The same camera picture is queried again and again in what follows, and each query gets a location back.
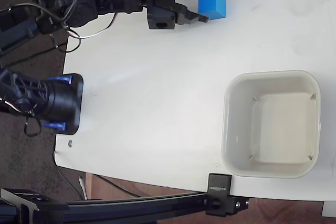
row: white tabletop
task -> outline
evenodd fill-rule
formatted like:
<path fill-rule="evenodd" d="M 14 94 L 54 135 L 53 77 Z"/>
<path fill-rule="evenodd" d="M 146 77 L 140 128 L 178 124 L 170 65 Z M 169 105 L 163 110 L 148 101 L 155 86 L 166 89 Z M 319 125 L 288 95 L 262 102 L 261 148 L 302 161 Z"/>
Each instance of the white tabletop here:
<path fill-rule="evenodd" d="M 197 11 L 197 0 L 177 0 Z M 90 35 L 112 15 L 78 29 Z M 336 0 L 227 0 L 227 18 L 149 30 L 146 10 L 120 14 L 67 55 L 64 73 L 85 81 L 74 136 L 57 136 L 60 166 L 207 191 L 221 157 L 224 94 L 247 72 L 313 74 L 322 92 L 320 156 L 299 179 L 234 177 L 237 196 L 336 200 Z M 70 39 L 69 48 L 77 41 Z"/>

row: blue cube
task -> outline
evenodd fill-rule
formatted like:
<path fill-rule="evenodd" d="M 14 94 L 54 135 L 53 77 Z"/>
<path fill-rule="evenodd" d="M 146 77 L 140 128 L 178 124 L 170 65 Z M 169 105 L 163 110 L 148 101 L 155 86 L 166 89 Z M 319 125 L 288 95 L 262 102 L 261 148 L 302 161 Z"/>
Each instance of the blue cube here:
<path fill-rule="evenodd" d="M 226 0 L 198 0 L 198 13 L 210 20 L 226 17 Z"/>

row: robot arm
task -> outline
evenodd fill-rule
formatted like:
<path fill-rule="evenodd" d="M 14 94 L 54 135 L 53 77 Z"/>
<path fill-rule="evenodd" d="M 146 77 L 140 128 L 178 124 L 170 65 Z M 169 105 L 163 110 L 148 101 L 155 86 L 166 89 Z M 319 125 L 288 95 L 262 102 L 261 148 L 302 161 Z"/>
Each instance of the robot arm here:
<path fill-rule="evenodd" d="M 79 127 L 82 91 L 78 74 L 36 80 L 0 65 L 0 112 L 35 118 L 61 134 L 73 135 Z"/>
<path fill-rule="evenodd" d="M 13 5 L 0 11 L 0 57 L 40 33 L 51 34 L 65 25 L 81 27 L 98 15 L 130 14 L 141 12 L 144 7 L 150 29 L 174 29 L 175 24 L 209 20 L 175 0 L 31 0 L 30 4 Z"/>

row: square bowl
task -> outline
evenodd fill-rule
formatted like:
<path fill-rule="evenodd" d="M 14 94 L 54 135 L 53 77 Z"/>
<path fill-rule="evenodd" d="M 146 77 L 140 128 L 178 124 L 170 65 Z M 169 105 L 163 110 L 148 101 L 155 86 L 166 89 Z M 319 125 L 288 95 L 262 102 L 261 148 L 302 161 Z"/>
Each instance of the square bowl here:
<path fill-rule="evenodd" d="M 248 73 L 225 93 L 222 158 L 237 176 L 299 178 L 319 154 L 321 91 L 301 70 Z"/>

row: brown floor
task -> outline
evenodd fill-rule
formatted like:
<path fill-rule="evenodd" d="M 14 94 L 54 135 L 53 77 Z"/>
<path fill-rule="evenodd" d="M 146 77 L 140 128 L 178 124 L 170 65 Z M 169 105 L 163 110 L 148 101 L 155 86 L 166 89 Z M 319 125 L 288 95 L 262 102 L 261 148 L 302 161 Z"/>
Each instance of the brown floor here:
<path fill-rule="evenodd" d="M 159 196 L 185 193 L 186 191 L 151 186 L 124 180 L 111 179 L 115 184 L 141 196 Z M 106 182 L 94 175 L 87 174 L 86 185 L 88 197 L 91 199 L 125 199 L 131 196 L 115 189 Z M 219 218 L 207 216 L 203 212 L 177 217 L 169 220 L 159 221 L 161 224 L 234 224 L 234 223 L 336 223 L 336 218 L 325 218 L 321 216 L 323 202 L 316 201 L 290 201 L 271 199 L 251 199 L 249 209 L 242 211 L 235 216 Z"/>

